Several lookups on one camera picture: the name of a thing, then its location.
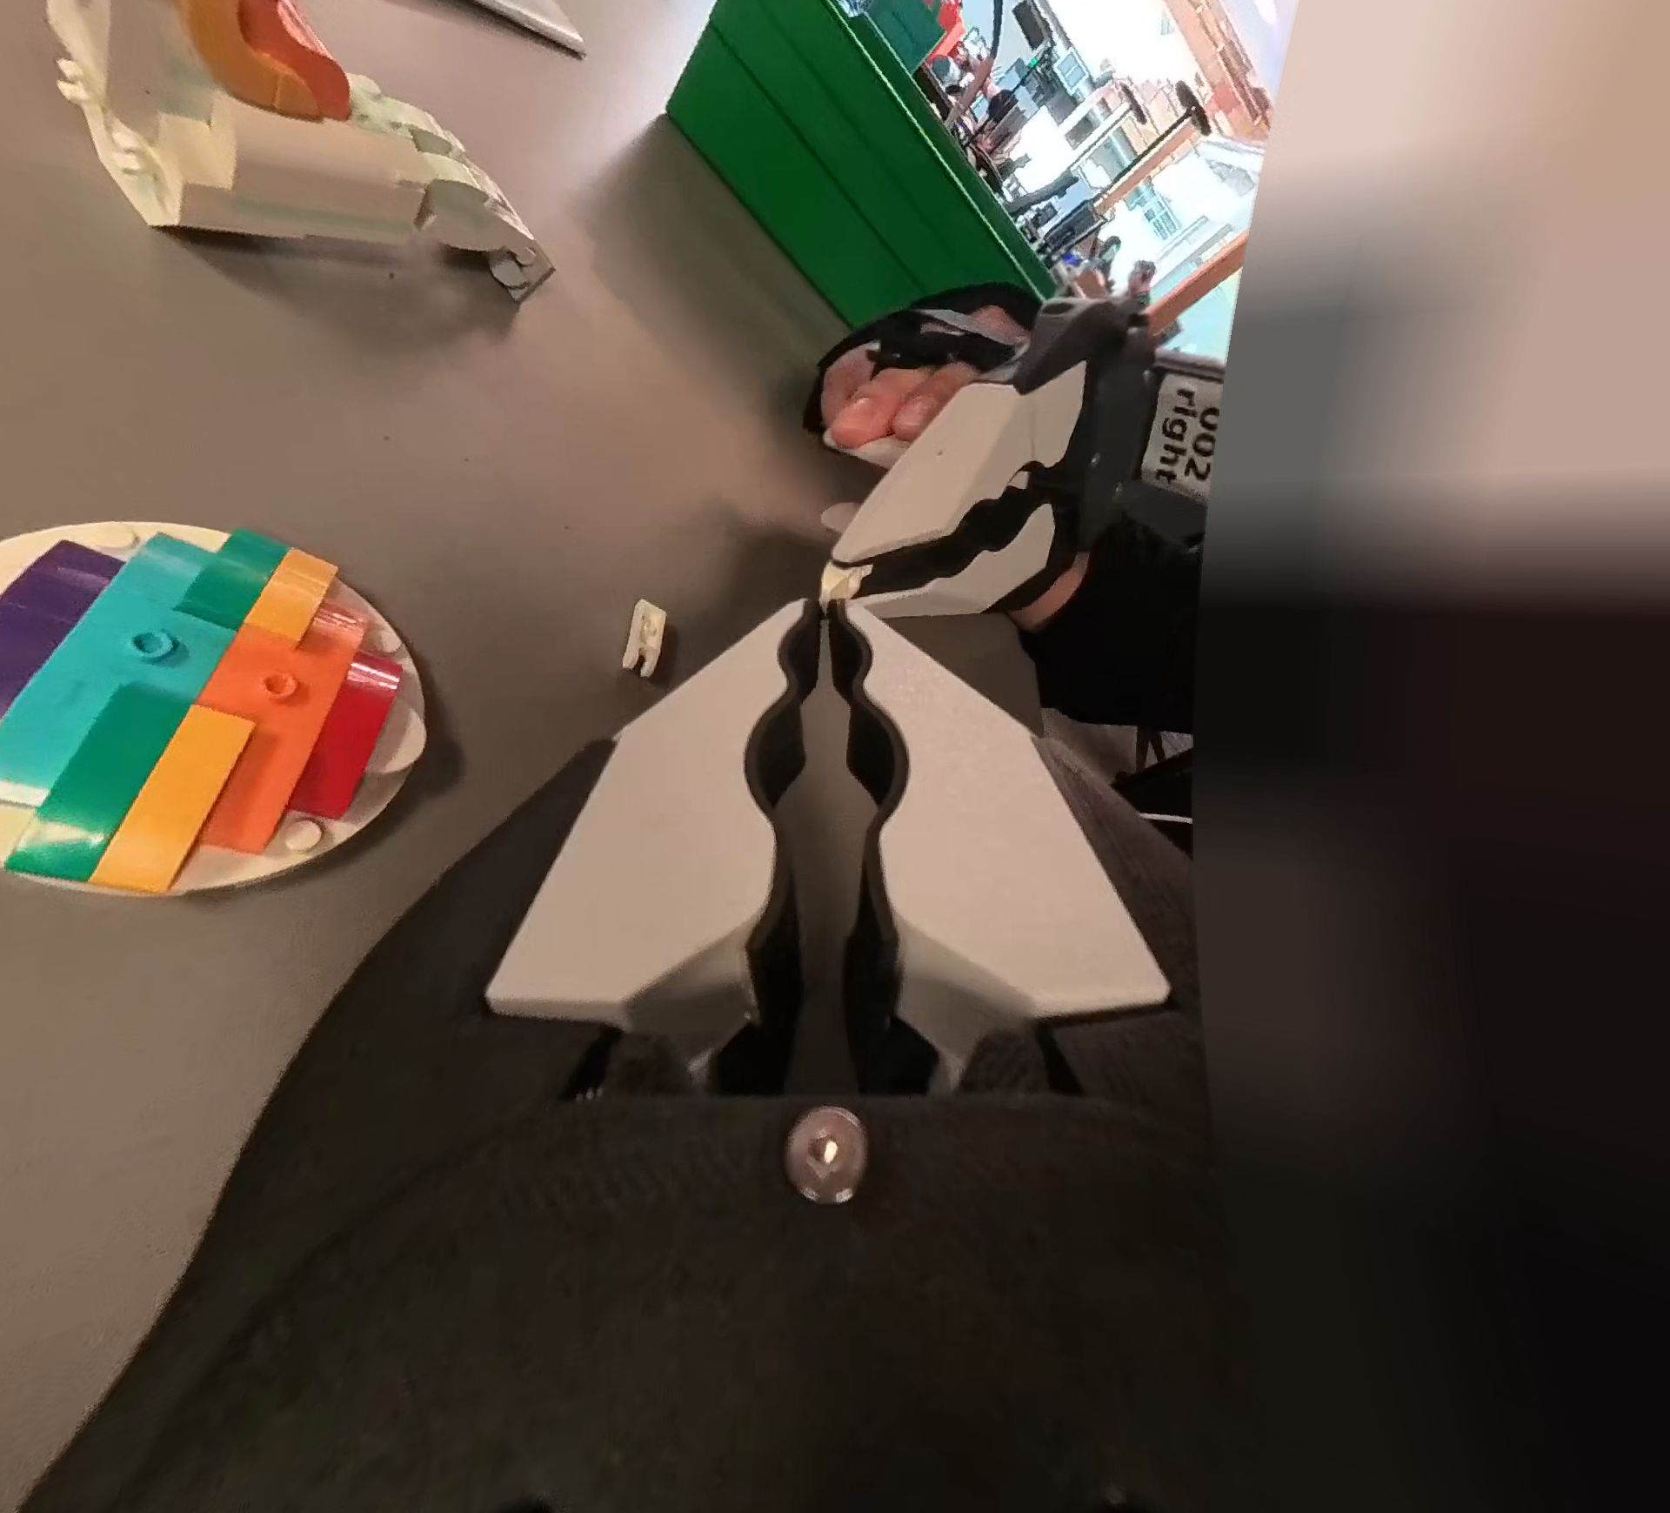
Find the person's right hand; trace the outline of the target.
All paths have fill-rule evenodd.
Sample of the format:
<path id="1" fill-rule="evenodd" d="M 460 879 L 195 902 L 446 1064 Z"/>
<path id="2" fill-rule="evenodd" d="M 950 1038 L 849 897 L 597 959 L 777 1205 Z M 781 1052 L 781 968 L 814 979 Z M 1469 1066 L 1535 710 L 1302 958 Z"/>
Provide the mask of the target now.
<path id="1" fill-rule="evenodd" d="M 1025 349 L 1040 301 L 1012 287 L 936 294 L 849 334 L 817 365 L 803 426 L 833 452 L 913 443 L 964 389 Z"/>

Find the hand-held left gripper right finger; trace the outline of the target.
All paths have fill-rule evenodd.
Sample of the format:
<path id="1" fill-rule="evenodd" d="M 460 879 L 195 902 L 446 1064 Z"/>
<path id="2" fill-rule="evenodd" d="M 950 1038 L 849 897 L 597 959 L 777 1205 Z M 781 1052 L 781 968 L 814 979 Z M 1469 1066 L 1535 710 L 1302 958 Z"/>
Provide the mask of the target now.
<path id="1" fill-rule="evenodd" d="M 1169 1003 L 1032 731 L 857 604 L 831 607 L 831 679 L 875 806 L 843 968 L 862 1092 L 953 1088 L 990 1038 Z"/>

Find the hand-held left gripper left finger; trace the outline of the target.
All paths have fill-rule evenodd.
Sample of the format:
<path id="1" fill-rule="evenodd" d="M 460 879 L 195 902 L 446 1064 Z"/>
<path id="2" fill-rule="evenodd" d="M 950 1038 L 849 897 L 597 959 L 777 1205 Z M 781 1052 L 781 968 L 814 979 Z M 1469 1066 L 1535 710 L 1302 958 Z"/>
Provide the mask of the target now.
<path id="1" fill-rule="evenodd" d="M 657 1040 L 777 1094 L 803 1001 L 781 804 L 803 773 L 822 616 L 782 606 L 617 733 L 486 987 L 502 1017 Z"/>

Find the green plastic bin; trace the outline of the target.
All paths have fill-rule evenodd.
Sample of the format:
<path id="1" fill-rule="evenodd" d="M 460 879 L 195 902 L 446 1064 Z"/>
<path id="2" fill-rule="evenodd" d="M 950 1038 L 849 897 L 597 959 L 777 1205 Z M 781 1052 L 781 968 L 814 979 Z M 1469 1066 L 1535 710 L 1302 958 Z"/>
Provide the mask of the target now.
<path id="1" fill-rule="evenodd" d="M 836 0 L 716 0 L 665 117 L 850 328 L 1054 278 L 913 74 Z"/>

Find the person's right forearm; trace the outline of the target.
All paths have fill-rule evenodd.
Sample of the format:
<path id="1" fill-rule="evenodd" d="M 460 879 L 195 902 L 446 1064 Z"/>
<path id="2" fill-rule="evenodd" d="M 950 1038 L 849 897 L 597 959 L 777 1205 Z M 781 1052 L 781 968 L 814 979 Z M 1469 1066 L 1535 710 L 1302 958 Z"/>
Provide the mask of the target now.
<path id="1" fill-rule="evenodd" d="M 1126 515 L 1011 609 L 1040 705 L 1096 728 L 1192 735 L 1202 553 Z"/>

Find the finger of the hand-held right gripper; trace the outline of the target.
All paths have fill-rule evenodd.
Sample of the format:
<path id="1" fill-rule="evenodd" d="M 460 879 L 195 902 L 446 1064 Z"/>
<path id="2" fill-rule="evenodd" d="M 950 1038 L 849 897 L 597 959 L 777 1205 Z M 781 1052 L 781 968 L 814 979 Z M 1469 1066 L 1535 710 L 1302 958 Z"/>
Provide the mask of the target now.
<path id="1" fill-rule="evenodd" d="M 859 506 L 831 560 L 876 564 L 971 536 L 976 518 L 1044 499 L 1079 426 L 1084 386 L 1082 372 L 1066 372 L 1030 391 L 995 382 L 962 389 Z"/>
<path id="2" fill-rule="evenodd" d="M 1042 595 L 1073 560 L 1051 501 L 1004 494 L 943 538 L 892 543 L 852 565 L 852 602 L 882 619 L 971 618 Z"/>

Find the round rainbow lego plate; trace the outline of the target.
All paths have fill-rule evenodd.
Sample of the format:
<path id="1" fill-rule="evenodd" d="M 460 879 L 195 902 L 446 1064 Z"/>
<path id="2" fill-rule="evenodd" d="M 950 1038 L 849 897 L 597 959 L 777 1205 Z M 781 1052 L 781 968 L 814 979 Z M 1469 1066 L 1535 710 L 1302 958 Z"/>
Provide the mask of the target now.
<path id="1" fill-rule="evenodd" d="M 179 898 L 326 857 L 427 747 L 416 665 L 334 564 L 249 529 L 1 545 L 3 874 Z"/>

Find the white lego bird model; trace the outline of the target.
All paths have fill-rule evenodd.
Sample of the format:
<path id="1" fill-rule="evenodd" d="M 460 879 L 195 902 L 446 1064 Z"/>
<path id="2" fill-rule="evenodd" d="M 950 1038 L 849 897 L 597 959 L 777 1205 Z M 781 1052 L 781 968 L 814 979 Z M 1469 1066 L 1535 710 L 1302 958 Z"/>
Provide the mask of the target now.
<path id="1" fill-rule="evenodd" d="M 481 255 L 524 301 L 545 248 L 460 140 L 338 63 L 294 0 L 45 0 L 55 88 L 153 229 Z"/>

